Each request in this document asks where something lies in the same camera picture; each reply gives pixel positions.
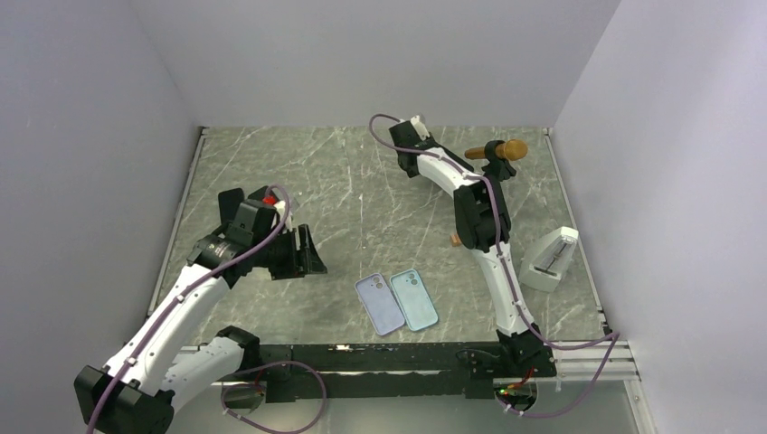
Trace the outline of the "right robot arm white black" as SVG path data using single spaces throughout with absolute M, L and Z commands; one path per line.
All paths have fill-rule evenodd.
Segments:
M 553 352 L 540 338 L 513 268 L 511 221 L 500 185 L 516 175 L 511 164 L 526 156 L 527 144 L 491 140 L 458 156 L 437 142 L 420 117 L 396 120 L 389 135 L 399 167 L 431 180 L 453 201 L 458 240 L 478 263 L 495 311 L 499 350 L 491 370 L 554 377 Z

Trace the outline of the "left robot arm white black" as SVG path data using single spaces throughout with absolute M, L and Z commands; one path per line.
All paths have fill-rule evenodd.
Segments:
M 294 226 L 289 199 L 271 192 L 219 197 L 220 225 L 200 239 L 170 292 L 137 333 L 101 367 L 85 366 L 74 389 L 90 433 L 164 433 L 189 401 L 232 376 L 263 392 L 289 378 L 286 354 L 261 350 L 260 339 L 239 327 L 182 356 L 185 340 L 235 284 L 256 268 L 274 279 L 323 274 L 307 225 Z

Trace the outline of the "white phone stand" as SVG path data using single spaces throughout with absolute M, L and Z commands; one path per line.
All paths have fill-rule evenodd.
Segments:
M 519 282 L 537 291 L 554 292 L 569 269 L 578 241 L 579 232 L 566 226 L 539 238 L 523 255 Z

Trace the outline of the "small brown wooden block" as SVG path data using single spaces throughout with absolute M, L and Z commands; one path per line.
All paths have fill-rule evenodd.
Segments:
M 459 235 L 457 233 L 453 233 L 450 235 L 450 242 L 453 247 L 458 247 L 462 245 L 462 241 L 459 238 Z

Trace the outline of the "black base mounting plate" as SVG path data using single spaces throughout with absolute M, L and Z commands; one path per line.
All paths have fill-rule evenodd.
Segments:
M 226 382 L 264 382 L 268 403 L 342 398 L 461 395 L 492 399 L 498 388 L 557 374 L 550 348 L 496 342 L 264 344 L 264 373 L 234 372 Z

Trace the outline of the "wooden microphone on black stand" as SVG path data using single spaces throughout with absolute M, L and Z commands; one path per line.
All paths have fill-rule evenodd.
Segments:
M 466 150 L 464 157 L 469 160 L 486 160 L 488 163 L 482 167 L 484 176 L 503 182 L 516 176 L 516 169 L 511 163 L 524 158 L 527 153 L 528 145 L 523 140 L 491 140 L 483 147 Z

